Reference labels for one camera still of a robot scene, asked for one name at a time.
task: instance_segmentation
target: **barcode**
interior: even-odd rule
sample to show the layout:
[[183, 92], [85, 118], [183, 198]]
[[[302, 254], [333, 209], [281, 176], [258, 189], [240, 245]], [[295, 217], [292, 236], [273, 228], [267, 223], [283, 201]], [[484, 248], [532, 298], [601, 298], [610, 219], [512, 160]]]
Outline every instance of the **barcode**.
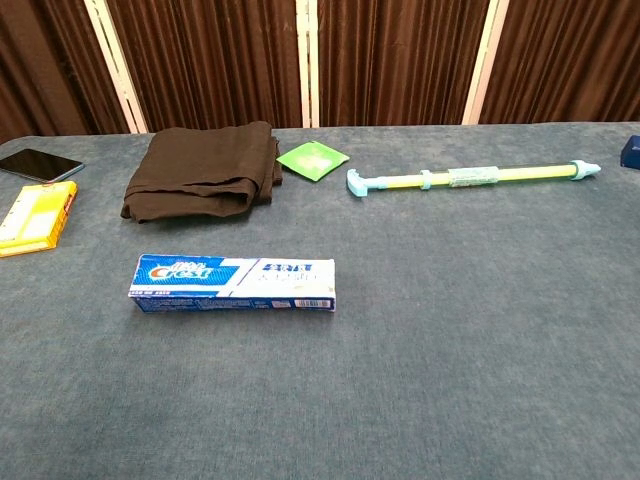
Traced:
[[331, 308], [330, 300], [296, 300], [298, 308]]

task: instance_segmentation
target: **black phone screen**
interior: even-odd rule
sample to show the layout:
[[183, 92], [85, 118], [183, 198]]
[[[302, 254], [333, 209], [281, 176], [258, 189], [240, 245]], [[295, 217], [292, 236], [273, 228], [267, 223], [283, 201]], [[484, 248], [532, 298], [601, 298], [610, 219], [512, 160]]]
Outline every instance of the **black phone screen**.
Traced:
[[41, 182], [62, 180], [82, 167], [82, 162], [30, 148], [0, 159], [0, 170]]

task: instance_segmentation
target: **green sachet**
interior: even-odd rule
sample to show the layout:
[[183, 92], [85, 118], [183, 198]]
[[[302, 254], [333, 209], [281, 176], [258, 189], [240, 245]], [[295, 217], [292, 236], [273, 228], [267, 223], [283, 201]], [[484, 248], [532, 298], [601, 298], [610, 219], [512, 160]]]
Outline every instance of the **green sachet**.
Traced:
[[284, 166], [314, 182], [347, 160], [349, 157], [344, 153], [315, 141], [300, 145], [278, 157], [278, 161]]

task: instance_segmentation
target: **toothpaste box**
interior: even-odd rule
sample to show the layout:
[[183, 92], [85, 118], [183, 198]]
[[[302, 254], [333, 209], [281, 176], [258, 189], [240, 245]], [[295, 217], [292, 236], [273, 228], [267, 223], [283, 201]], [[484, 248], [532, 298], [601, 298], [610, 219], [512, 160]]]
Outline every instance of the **toothpaste box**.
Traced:
[[145, 312], [254, 308], [334, 311], [333, 260], [142, 255], [131, 297]]

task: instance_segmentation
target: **curtain fold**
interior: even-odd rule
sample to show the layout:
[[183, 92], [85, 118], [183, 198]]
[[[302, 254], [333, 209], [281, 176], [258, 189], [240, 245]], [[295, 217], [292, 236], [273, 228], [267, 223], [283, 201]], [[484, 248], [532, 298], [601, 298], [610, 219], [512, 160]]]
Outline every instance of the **curtain fold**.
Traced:
[[511, 0], [480, 123], [640, 120], [637, 0]]
[[82, 0], [0, 2], [0, 142], [128, 132]]
[[302, 126], [294, 0], [108, 4], [150, 131]]
[[319, 0], [321, 125], [460, 123], [488, 5]]

